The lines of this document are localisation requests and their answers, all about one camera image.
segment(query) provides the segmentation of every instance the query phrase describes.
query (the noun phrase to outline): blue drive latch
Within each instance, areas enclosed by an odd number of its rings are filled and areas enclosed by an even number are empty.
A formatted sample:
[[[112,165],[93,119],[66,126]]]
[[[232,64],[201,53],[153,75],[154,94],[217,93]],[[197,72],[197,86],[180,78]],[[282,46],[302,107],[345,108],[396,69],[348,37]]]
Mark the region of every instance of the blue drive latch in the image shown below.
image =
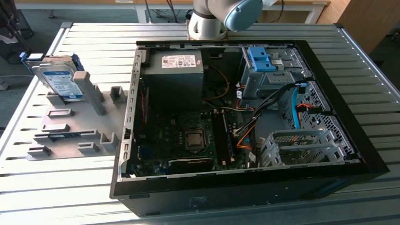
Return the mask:
[[[265,52],[264,47],[249,47],[249,59],[254,64],[256,72],[274,72],[276,67],[272,65],[269,61],[269,54]]]

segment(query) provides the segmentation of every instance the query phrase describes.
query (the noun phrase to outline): desk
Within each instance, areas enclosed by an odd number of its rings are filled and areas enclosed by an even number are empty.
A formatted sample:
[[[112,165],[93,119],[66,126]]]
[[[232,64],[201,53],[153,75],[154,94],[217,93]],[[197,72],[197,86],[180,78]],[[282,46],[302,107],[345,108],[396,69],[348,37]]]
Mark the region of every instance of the desk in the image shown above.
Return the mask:
[[[149,9],[169,9],[164,0],[148,0]],[[176,10],[193,9],[192,0],[173,0]],[[322,9],[330,0],[284,0],[284,10],[309,11],[305,23],[316,23]],[[146,22],[144,0],[16,0],[17,9],[130,9],[137,12],[140,23]],[[262,10],[280,11],[281,2],[277,1]]]
[[[29,128],[40,126],[48,104],[33,78],[0,139],[0,224],[400,224],[400,94],[345,30],[254,24],[229,38],[308,41],[390,172],[313,201],[137,218],[109,199],[113,156],[25,159]],[[184,24],[74,23],[60,29],[48,54],[73,51],[93,83],[128,90],[136,41],[185,39]]]

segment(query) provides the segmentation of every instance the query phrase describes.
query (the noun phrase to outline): metal table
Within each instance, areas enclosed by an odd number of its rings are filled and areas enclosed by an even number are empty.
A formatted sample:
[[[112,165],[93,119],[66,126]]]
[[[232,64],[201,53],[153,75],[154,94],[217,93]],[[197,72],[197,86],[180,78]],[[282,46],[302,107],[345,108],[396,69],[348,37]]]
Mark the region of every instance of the metal table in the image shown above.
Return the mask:
[[[48,104],[45,89],[34,78],[0,139],[1,222],[400,224],[400,95],[345,30],[333,25],[256,24],[229,37],[309,42],[390,172],[314,201],[137,218],[108,196],[113,156],[26,161],[33,129]],[[186,39],[184,24],[64,24],[48,54],[74,52],[100,89],[118,85],[126,90],[136,41],[176,39]]]

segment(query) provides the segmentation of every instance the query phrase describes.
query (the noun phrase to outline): power supply label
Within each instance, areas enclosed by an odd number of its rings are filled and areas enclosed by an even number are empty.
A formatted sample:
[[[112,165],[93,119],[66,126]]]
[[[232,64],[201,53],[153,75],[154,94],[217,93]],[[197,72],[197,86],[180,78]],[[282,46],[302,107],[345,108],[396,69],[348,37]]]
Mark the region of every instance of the power supply label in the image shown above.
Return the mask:
[[[165,55],[161,60],[162,68],[196,67],[194,55]]]

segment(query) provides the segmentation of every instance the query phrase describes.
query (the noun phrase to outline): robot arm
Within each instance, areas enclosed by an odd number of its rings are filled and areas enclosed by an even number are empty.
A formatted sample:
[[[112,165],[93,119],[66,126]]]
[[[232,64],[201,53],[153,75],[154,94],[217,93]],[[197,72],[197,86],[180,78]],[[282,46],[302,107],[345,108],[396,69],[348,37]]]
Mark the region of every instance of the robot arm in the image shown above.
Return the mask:
[[[226,28],[245,30],[262,11],[261,0],[194,0],[189,36],[194,40],[222,39]]]

